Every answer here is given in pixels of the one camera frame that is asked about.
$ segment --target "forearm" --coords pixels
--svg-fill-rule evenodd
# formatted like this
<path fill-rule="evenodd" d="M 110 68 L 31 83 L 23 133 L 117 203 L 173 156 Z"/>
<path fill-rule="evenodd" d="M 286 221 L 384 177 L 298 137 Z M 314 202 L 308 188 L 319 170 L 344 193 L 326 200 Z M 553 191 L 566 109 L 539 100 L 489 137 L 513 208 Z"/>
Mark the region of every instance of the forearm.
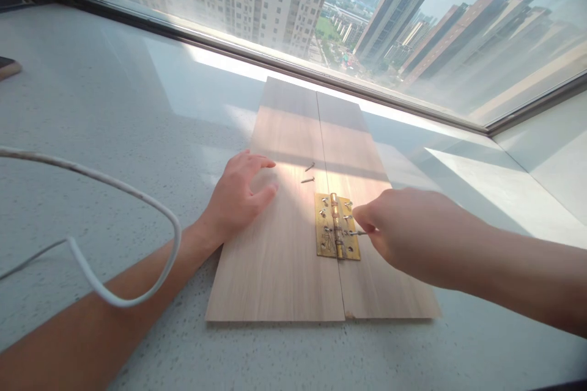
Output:
<path fill-rule="evenodd" d="M 3 389 L 104 389 L 196 270 L 220 245 L 203 220 L 186 228 L 165 283 L 129 309 L 90 293 L 0 354 Z M 171 243 L 107 283 L 122 298 L 135 298 L 158 279 Z"/>
<path fill-rule="evenodd" d="M 462 290 L 587 337 L 587 250 L 493 230 Z"/>

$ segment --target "left hand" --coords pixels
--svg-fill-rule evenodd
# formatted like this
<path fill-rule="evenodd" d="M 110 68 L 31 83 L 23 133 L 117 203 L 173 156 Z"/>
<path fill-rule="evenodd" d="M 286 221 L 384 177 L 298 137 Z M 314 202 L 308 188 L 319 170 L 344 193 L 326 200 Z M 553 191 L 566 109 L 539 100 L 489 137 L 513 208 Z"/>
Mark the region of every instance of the left hand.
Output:
<path fill-rule="evenodd" d="M 237 154 L 226 164 L 208 207 L 200 217 L 218 244 L 225 243 L 250 225 L 271 203 L 279 184 L 270 183 L 253 194 L 250 183 L 261 168 L 273 168 L 275 162 L 249 150 Z"/>

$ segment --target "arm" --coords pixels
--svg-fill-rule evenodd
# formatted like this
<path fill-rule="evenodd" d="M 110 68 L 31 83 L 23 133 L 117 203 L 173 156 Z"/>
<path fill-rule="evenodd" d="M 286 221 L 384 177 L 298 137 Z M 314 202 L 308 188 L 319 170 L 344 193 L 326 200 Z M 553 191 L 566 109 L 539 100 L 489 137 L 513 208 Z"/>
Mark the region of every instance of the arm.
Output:
<path fill-rule="evenodd" d="M 104 389 L 203 262 L 273 200 L 276 184 L 253 194 L 249 183 L 261 168 L 274 166 L 248 150 L 232 158 L 202 216 L 183 231 L 175 264 L 152 298 L 118 309 L 88 294 L 0 354 L 0 388 Z M 161 274 L 171 244 L 113 278 L 108 288 L 123 298 L 143 294 Z"/>
<path fill-rule="evenodd" d="M 353 217 L 408 275 L 587 337 L 587 250 L 497 229 L 432 191 L 390 189 Z"/>

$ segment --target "white wall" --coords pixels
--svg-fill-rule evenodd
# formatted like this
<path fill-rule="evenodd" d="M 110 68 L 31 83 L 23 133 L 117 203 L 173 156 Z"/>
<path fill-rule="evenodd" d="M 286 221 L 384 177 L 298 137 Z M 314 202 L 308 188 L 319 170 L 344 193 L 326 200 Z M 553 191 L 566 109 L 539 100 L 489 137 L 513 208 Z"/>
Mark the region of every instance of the white wall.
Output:
<path fill-rule="evenodd" d="M 587 225 L 587 91 L 494 140 Z"/>

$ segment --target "hand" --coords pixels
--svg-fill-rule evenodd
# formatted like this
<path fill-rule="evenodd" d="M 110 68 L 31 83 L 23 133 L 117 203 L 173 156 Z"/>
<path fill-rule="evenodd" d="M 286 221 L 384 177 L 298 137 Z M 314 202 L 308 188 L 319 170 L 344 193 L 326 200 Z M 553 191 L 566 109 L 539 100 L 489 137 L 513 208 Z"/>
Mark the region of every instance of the hand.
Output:
<path fill-rule="evenodd" d="M 500 232 L 438 192 L 388 189 L 353 209 L 373 246 L 396 269 L 428 284 L 461 290 L 486 263 L 484 246 Z"/>
<path fill-rule="evenodd" d="M 257 194 L 253 194 L 249 185 L 261 168 L 273 167 L 275 162 L 265 156 L 252 155 L 249 150 L 228 161 L 199 220 L 218 245 L 249 226 L 271 203 L 279 188 L 277 182 L 267 185 Z"/>

